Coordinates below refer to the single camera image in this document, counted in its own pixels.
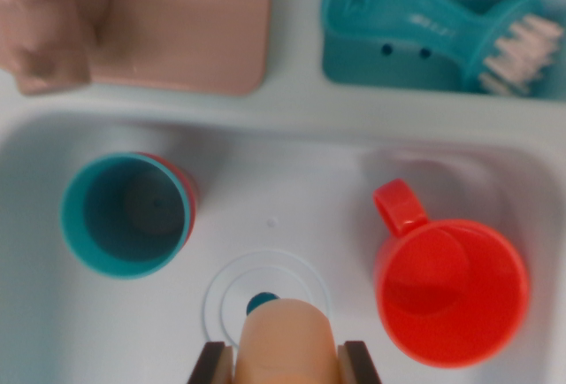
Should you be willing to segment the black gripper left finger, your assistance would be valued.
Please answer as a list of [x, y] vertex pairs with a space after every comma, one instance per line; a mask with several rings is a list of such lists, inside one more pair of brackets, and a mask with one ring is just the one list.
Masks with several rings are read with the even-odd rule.
[[224, 342], [206, 342], [187, 384], [231, 384], [233, 347]]

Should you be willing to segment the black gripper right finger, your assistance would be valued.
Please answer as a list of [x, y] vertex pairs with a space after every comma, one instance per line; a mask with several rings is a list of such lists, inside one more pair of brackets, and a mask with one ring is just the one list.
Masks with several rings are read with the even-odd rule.
[[342, 384], [381, 384], [370, 352], [363, 341], [346, 341], [338, 346]]

